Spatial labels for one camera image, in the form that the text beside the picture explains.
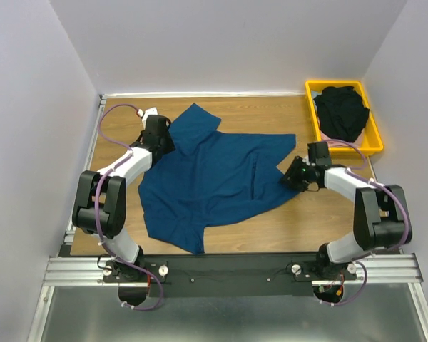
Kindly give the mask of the blue t shirt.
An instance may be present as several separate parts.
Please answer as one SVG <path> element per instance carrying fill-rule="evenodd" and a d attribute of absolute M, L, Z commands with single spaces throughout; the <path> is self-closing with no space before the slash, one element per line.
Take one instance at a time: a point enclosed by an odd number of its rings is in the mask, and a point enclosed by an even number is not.
<path fill-rule="evenodd" d="M 138 186 L 148 236 L 202 254 L 204 230 L 242 222 L 297 196 L 277 166 L 294 134 L 223 133 L 221 119 L 192 104 L 170 126 L 175 150 Z"/>

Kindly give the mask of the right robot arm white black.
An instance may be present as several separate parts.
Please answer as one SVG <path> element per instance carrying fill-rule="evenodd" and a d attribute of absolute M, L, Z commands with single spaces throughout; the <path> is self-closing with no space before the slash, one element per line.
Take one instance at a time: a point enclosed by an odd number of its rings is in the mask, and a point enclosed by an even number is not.
<path fill-rule="evenodd" d="M 354 173 L 351 167 L 336 165 L 326 140 L 309 143 L 307 157 L 295 157 L 280 184 L 297 192 L 306 192 L 311 184 L 316 184 L 354 205 L 352 231 L 320 246 L 311 263 L 312 271 L 322 279 L 332 278 L 372 252 L 399 249 L 412 240 L 402 187 L 383 185 Z"/>

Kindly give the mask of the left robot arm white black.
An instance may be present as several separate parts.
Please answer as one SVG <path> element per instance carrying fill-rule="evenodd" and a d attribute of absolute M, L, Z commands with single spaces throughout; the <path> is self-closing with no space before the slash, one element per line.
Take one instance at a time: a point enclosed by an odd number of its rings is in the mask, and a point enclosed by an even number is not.
<path fill-rule="evenodd" d="M 97 237 L 99 245 L 120 264 L 119 272 L 128 281 L 151 274 L 143 268 L 142 248 L 125 229 L 127 187 L 175 150 L 169 118 L 144 113 L 142 123 L 137 141 L 126 147 L 122 157 L 96 172 L 81 173 L 72 212 L 73 225 Z"/>

